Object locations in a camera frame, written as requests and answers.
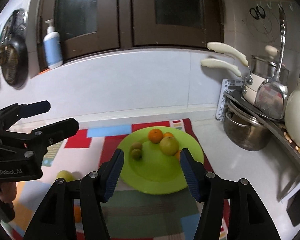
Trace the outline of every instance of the blue label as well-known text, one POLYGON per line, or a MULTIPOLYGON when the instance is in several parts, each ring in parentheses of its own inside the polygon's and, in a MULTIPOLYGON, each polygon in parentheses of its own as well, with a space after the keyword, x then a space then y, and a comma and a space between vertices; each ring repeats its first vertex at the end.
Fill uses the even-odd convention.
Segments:
POLYGON ((54 37, 43 42, 48 67, 62 61, 60 38, 54 37))

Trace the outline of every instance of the green apple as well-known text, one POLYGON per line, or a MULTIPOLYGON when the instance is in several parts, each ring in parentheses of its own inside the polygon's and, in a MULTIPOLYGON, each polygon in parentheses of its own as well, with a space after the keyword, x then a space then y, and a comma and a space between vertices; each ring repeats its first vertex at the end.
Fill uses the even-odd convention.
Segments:
POLYGON ((56 179, 63 178, 66 182, 75 180, 74 176, 69 171, 59 171, 56 179))
POLYGON ((179 142, 174 137, 164 137, 159 148, 164 155, 173 156, 179 150, 179 142))
POLYGON ((131 151, 130 154, 131 154, 131 157, 136 161, 140 160, 142 157, 142 151, 140 149, 134 149, 131 151))

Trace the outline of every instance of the green plate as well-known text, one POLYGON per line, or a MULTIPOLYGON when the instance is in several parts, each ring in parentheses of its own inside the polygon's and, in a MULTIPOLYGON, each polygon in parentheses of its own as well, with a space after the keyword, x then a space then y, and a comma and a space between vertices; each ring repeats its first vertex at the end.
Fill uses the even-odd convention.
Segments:
POLYGON ((149 141, 150 130, 158 128, 163 133, 171 132, 179 142, 179 149, 188 148, 195 161, 203 163, 203 152, 199 143, 189 134, 171 127, 147 127, 129 134, 118 148, 124 151, 124 164, 121 178, 125 183, 143 193, 162 195, 177 192, 187 187, 179 160, 166 156, 159 144, 149 141), (142 159, 136 161, 130 156, 134 142, 142 143, 142 159))

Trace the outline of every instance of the frying pan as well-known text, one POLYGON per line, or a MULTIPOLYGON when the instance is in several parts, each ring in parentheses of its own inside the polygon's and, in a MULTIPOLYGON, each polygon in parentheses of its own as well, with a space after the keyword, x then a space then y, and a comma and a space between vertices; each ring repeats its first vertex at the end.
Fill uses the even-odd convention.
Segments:
POLYGON ((22 86, 28 76, 28 50, 25 40, 15 34, 17 10, 13 11, 8 42, 5 46, 5 60, 2 74, 5 81, 12 87, 22 86))

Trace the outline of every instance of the kitchen counter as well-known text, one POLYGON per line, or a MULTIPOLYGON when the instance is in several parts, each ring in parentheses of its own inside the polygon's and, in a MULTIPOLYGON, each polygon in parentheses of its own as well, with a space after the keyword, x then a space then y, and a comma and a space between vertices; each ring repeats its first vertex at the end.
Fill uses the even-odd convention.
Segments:
POLYGON ((227 137, 223 122, 215 119, 195 121, 192 127, 215 173, 233 181, 248 179, 266 206, 281 240, 291 240, 300 224, 293 227, 286 211, 287 203, 278 199, 299 170, 280 145, 271 139, 264 149, 250 152, 227 137))

